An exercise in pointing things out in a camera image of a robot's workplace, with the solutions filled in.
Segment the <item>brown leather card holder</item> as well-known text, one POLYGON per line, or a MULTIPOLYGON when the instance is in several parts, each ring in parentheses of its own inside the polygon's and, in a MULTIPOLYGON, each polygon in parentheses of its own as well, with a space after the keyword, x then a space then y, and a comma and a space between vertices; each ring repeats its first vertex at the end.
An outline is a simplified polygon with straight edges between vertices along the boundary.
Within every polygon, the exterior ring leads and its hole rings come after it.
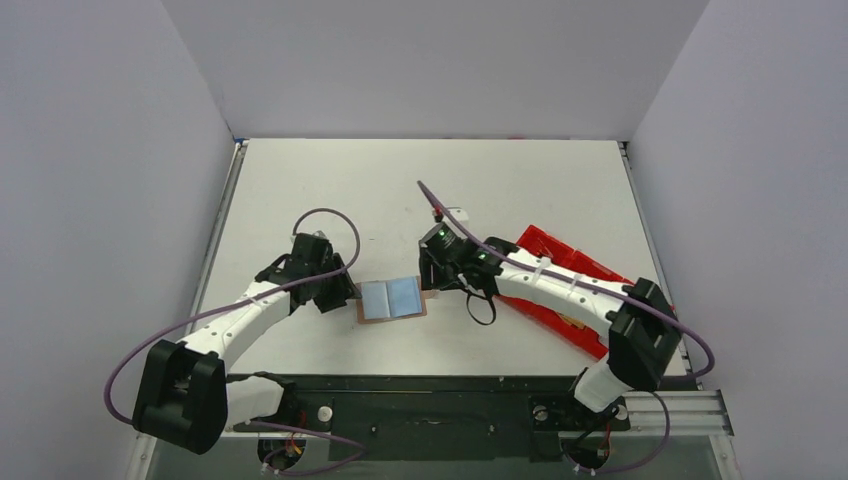
POLYGON ((423 288, 420 276, 368 281, 357 287, 357 323, 362 325, 424 317, 427 303, 438 296, 437 291, 423 288))

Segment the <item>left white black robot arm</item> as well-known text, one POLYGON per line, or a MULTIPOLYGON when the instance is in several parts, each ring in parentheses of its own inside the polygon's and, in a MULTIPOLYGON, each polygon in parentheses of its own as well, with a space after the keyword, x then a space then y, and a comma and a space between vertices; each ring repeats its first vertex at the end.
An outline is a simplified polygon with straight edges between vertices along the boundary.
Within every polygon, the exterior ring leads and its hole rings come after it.
POLYGON ((328 239, 296 235, 291 251, 261 270, 239 301, 180 340, 159 340, 152 345, 132 427, 203 454, 227 428, 277 414, 287 382, 267 372, 232 380, 231 367, 272 326, 298 308, 313 303, 326 313, 360 296, 328 239))

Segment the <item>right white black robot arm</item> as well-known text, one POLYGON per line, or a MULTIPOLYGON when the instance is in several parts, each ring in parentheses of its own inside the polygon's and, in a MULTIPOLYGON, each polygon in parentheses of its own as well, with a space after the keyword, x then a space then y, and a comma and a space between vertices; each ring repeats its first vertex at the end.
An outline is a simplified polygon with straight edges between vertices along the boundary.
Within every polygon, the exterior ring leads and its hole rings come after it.
POLYGON ((650 280, 628 284, 587 276, 497 237, 477 243, 444 222, 420 239, 419 253, 427 290, 528 301, 603 338, 606 354, 572 388, 575 401, 594 413, 626 392, 656 390, 680 342, 680 331, 663 320, 673 317, 672 306, 650 280))

